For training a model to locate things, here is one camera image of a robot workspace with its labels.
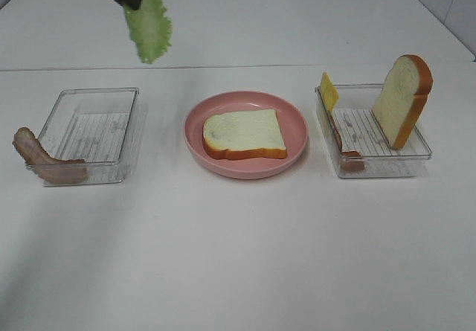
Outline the green lettuce leaf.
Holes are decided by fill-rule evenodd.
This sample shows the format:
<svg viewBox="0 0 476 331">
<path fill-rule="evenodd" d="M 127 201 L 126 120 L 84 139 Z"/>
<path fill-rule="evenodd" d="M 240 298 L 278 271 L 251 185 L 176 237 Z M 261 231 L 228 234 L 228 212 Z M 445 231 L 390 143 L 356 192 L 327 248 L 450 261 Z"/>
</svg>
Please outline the green lettuce leaf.
<svg viewBox="0 0 476 331">
<path fill-rule="evenodd" d="M 142 63 L 154 63 L 171 46 L 173 26 L 163 1 L 142 0 L 138 10 L 123 4 L 123 11 L 138 57 Z"/>
</svg>

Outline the bacon strip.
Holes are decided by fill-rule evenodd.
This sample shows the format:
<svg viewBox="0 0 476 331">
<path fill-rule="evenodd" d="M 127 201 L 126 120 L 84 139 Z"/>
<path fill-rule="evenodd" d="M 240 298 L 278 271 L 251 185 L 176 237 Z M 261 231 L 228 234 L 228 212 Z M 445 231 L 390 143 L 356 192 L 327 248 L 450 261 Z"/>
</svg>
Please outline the bacon strip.
<svg viewBox="0 0 476 331">
<path fill-rule="evenodd" d="M 51 157 L 33 132 L 21 127 L 13 137 L 12 145 L 33 172 L 51 184 L 79 184 L 88 178 L 84 159 L 61 160 Z"/>
<path fill-rule="evenodd" d="M 343 151 L 341 134 L 338 131 L 335 120 L 331 114 L 329 116 L 329 121 L 338 147 L 338 170 L 343 173 L 358 173 L 363 171 L 364 162 L 362 161 L 361 154 L 355 150 Z"/>
</svg>

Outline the bread slice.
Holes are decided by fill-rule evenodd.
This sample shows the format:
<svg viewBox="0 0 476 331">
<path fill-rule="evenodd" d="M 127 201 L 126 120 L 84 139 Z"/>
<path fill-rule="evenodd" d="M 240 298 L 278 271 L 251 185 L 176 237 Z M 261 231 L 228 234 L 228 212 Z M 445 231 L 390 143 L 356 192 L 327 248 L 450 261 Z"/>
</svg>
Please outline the bread slice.
<svg viewBox="0 0 476 331">
<path fill-rule="evenodd" d="M 372 107 L 390 148 L 400 150 L 406 145 L 432 86 L 431 70 L 421 57 L 405 54 L 395 61 Z"/>
<path fill-rule="evenodd" d="M 287 157 L 277 112 L 273 109 L 212 115 L 203 124 L 205 151 L 215 159 Z"/>
</svg>

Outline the yellow cheese slice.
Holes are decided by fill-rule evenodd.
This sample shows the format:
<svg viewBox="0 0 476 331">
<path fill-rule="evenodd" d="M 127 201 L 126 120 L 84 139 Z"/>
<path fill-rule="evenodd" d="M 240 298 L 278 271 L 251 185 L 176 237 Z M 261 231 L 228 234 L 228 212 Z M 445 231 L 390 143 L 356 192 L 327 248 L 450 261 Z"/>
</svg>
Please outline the yellow cheese slice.
<svg viewBox="0 0 476 331">
<path fill-rule="evenodd" d="M 320 92 L 324 106 L 331 115 L 339 100 L 339 93 L 326 72 L 324 72 L 321 77 Z"/>
</svg>

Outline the left clear plastic tray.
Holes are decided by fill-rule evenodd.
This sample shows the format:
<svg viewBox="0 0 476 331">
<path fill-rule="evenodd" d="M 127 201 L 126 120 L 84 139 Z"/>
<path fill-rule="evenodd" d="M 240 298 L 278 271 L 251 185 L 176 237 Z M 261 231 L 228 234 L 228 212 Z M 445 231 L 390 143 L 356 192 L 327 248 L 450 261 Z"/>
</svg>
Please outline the left clear plastic tray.
<svg viewBox="0 0 476 331">
<path fill-rule="evenodd" d="M 138 97 L 137 88 L 62 91 L 38 136 L 53 161 L 26 168 L 51 187 L 122 182 L 141 145 Z"/>
</svg>

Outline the clear plastic tray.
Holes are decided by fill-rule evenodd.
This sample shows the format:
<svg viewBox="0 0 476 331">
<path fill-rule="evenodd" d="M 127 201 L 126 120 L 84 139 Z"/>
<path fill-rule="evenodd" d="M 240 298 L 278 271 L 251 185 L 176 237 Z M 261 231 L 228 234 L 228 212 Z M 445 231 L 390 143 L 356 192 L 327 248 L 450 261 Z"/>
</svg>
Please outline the clear plastic tray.
<svg viewBox="0 0 476 331">
<path fill-rule="evenodd" d="M 381 84 L 337 85 L 339 100 L 332 116 L 341 134 L 343 151 L 355 150 L 362 156 L 364 170 L 343 173 L 338 170 L 338 147 L 332 126 L 320 95 L 317 95 L 317 116 L 327 143 L 336 175 L 342 179 L 406 178 L 420 174 L 432 151 L 422 134 L 414 128 L 400 150 L 390 148 L 387 139 L 371 111 L 379 96 Z"/>
<path fill-rule="evenodd" d="M 51 187 L 122 182 L 141 145 L 138 97 L 137 88 L 62 91 L 38 136 L 53 161 L 26 168 Z"/>
</svg>

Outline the pink round plate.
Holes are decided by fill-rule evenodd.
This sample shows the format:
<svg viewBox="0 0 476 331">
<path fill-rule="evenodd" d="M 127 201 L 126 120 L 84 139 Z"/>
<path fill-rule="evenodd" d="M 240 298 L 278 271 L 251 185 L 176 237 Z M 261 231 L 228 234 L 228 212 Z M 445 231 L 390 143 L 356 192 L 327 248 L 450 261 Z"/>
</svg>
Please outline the pink round plate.
<svg viewBox="0 0 476 331">
<path fill-rule="evenodd" d="M 274 109 L 280 124 L 287 157 L 215 159 L 205 151 L 202 128 L 212 115 L 234 111 Z M 235 179 L 261 179 L 276 175 L 291 167 L 303 154 L 309 129 L 298 108 L 283 98 L 259 91 L 230 91 L 209 97 L 194 106 L 184 122 L 184 137 L 189 151 L 203 167 L 222 176 Z"/>
</svg>

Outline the right clear plastic tray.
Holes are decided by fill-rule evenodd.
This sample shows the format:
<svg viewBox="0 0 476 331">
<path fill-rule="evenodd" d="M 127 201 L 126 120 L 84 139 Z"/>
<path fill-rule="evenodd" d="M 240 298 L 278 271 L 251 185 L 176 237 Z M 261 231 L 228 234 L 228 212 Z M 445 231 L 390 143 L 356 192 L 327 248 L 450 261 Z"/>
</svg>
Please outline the right clear plastic tray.
<svg viewBox="0 0 476 331">
<path fill-rule="evenodd" d="M 343 173 L 338 170 L 338 147 L 332 126 L 320 95 L 317 95 L 317 116 L 327 143 L 336 175 L 342 179 L 406 178 L 420 174 L 432 151 L 422 134 L 414 128 L 400 150 L 390 148 L 387 139 L 371 111 L 379 96 L 381 84 L 337 85 L 339 100 L 332 116 L 341 134 L 343 151 L 355 150 L 362 156 L 364 170 Z"/>
</svg>

